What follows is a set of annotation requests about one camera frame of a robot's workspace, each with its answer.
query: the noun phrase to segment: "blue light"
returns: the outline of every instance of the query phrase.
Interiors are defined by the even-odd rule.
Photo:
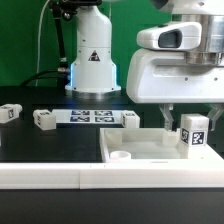
[[[74,74],[74,66],[70,67],[70,83],[68,84],[70,87],[73,87],[73,74]]]

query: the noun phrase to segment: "white box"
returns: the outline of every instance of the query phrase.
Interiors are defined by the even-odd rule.
[[[121,124],[124,128],[139,128],[140,118],[134,111],[121,112]]]
[[[34,123],[43,131],[56,129],[56,116],[49,110],[35,110]]]
[[[5,104],[0,107],[0,123],[5,124],[19,117],[22,106],[19,104]]]

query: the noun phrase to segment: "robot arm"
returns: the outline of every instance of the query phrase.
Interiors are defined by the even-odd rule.
[[[169,104],[215,103],[209,113],[214,129],[224,103],[224,1],[151,3],[172,13],[173,20],[139,32],[137,42],[144,49],[131,60],[127,94],[136,103],[166,104],[165,115]]]

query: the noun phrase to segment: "printed label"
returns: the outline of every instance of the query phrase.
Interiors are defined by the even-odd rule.
[[[87,123],[90,122],[90,117],[71,117],[70,121],[74,123]]]
[[[92,55],[91,55],[90,58],[89,58],[89,61],[100,61],[99,55],[97,54],[96,51],[94,51],[94,52],[92,53]]]
[[[89,116],[90,111],[89,110],[73,110],[72,115],[83,115],[83,116]]]
[[[186,144],[189,142],[189,131],[185,130],[184,128],[182,128],[181,140]]]
[[[204,144],[205,133],[204,132],[193,132],[192,145],[202,145]]]
[[[108,111],[95,111],[96,116],[113,116],[113,113],[111,110]]]
[[[114,118],[113,117],[95,117],[95,121],[97,123],[114,123]]]

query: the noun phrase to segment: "black cable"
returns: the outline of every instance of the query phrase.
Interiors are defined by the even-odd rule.
[[[45,70],[45,71],[42,71],[42,72],[39,72],[33,76],[31,76],[29,79],[25,80],[24,82],[22,82],[20,84],[21,87],[25,87],[29,82],[35,80],[35,79],[38,79],[40,76],[42,75],[46,75],[46,74],[49,74],[49,73],[57,73],[58,70]]]

